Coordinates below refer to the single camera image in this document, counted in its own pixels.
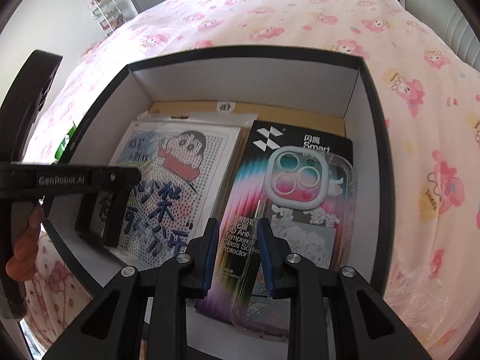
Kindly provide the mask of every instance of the open box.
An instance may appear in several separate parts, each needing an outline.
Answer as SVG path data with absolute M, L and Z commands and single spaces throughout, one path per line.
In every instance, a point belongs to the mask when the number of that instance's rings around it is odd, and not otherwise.
M 160 102 L 156 109 L 161 110 L 161 102 L 195 100 L 294 108 L 340 123 L 353 143 L 357 177 L 348 264 L 383 293 L 394 240 L 395 189 L 385 119 L 364 61 L 306 48 L 229 46 L 129 64 L 86 113 L 61 162 L 107 165 L 130 122 L 152 104 Z M 268 114 L 261 117 L 268 120 Z M 44 226 L 75 277 L 95 295 L 125 264 L 76 234 L 81 200 L 70 195 L 46 201 Z M 145 321 L 149 318 L 147 307 Z M 287 356 L 285 343 L 245 336 L 190 307 L 187 324 L 189 346 L 223 359 Z

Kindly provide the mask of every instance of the white metal rack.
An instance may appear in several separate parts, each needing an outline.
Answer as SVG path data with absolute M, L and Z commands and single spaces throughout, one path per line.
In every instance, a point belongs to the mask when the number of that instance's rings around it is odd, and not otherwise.
M 110 36 L 112 33 L 125 23 L 122 12 L 117 7 L 115 0 L 92 0 L 88 4 L 88 9 L 97 20 L 105 35 Z

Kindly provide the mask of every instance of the bead art kit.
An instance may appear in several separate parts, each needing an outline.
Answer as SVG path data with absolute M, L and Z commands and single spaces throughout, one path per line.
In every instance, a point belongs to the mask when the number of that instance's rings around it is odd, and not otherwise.
M 136 167 L 142 181 L 132 188 L 115 254 L 140 269 L 183 253 L 214 215 L 240 129 L 188 122 L 133 122 L 111 165 Z M 97 198 L 91 229 L 108 199 Z

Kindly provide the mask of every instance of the clear phone case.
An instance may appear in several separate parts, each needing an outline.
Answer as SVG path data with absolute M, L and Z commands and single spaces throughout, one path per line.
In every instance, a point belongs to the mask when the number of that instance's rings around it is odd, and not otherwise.
M 274 235 L 286 239 L 292 252 L 337 270 L 348 257 L 354 208 L 355 176 L 346 159 L 294 146 L 273 152 L 232 298 L 232 323 L 263 338 L 287 340 L 289 334 L 290 300 L 270 298 L 263 280 L 256 245 L 260 218 L 268 218 Z

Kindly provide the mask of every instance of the metal screw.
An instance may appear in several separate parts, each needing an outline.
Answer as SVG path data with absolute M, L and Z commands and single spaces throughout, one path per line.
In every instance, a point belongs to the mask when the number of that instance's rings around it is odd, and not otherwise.
M 286 257 L 286 260 L 292 264 L 299 263 L 301 259 L 302 258 L 296 253 L 291 253 Z
M 135 273 L 135 268 L 132 266 L 126 266 L 121 270 L 122 276 L 125 276 L 126 278 L 133 275 L 134 273 Z
M 348 278 L 352 278 L 353 276 L 355 276 L 355 269 L 353 269 L 351 266 L 344 266 L 342 268 L 342 275 Z
M 190 255 L 187 253 L 180 253 L 177 256 L 176 260 L 177 260 L 177 263 L 180 263 L 180 264 L 188 263 L 188 261 L 190 261 Z

